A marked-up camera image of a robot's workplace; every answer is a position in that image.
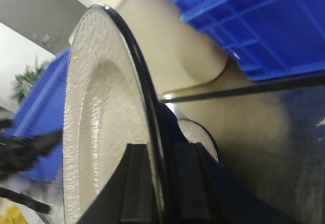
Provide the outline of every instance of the textured plate surface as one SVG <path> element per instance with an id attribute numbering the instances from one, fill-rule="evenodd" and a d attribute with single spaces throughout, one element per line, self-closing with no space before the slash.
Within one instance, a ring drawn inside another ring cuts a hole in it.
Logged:
<path id="1" fill-rule="evenodd" d="M 63 188 L 67 224 L 106 184 L 127 143 L 148 143 L 132 57 L 107 15 L 88 11 L 70 58 L 64 111 Z"/>

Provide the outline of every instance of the green plant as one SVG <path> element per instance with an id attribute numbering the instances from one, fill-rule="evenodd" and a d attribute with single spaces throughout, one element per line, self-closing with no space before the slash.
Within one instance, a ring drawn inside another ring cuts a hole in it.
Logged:
<path id="1" fill-rule="evenodd" d="M 39 78 L 40 74 L 46 69 L 47 61 L 44 61 L 40 66 L 38 64 L 38 57 L 35 58 L 35 66 L 26 66 L 23 74 L 15 75 L 16 80 L 13 82 L 14 94 L 11 99 L 20 103 L 30 92 L 34 86 L 35 81 Z"/>

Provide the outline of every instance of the gray wall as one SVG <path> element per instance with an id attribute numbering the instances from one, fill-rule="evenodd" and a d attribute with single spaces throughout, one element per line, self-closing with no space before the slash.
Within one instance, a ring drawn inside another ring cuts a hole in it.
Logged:
<path id="1" fill-rule="evenodd" d="M 53 54 L 69 45 L 68 38 L 85 11 L 77 0 L 0 0 L 0 22 Z M 47 43 L 42 41 L 46 34 Z"/>

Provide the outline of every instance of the blue crate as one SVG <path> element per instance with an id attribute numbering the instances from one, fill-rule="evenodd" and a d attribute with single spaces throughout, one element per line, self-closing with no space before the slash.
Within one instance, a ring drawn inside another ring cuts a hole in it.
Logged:
<path id="1" fill-rule="evenodd" d="M 4 137 L 33 137 L 63 127 L 64 99 L 70 48 L 64 50 L 42 73 L 13 117 L 13 127 Z M 39 156 L 35 167 L 22 175 L 38 181 L 52 181 L 62 164 L 62 143 L 48 156 Z"/>
<path id="2" fill-rule="evenodd" d="M 251 80 L 325 69 L 325 0 L 172 0 Z"/>

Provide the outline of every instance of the black rod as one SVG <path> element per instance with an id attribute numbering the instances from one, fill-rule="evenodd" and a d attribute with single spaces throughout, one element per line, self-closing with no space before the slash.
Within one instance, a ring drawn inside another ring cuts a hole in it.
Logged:
<path id="1" fill-rule="evenodd" d="M 273 92 L 273 91 L 322 86 L 322 85 L 325 85 L 325 75 L 291 79 L 288 81 L 272 82 L 267 84 L 253 85 L 248 87 L 213 91 L 207 93 L 184 95 L 184 96 L 174 97 L 171 99 L 161 99 L 160 101 L 163 103 L 188 102 L 188 101 L 198 101 L 198 100 L 223 98 L 223 97 L 234 97 L 239 95 Z"/>

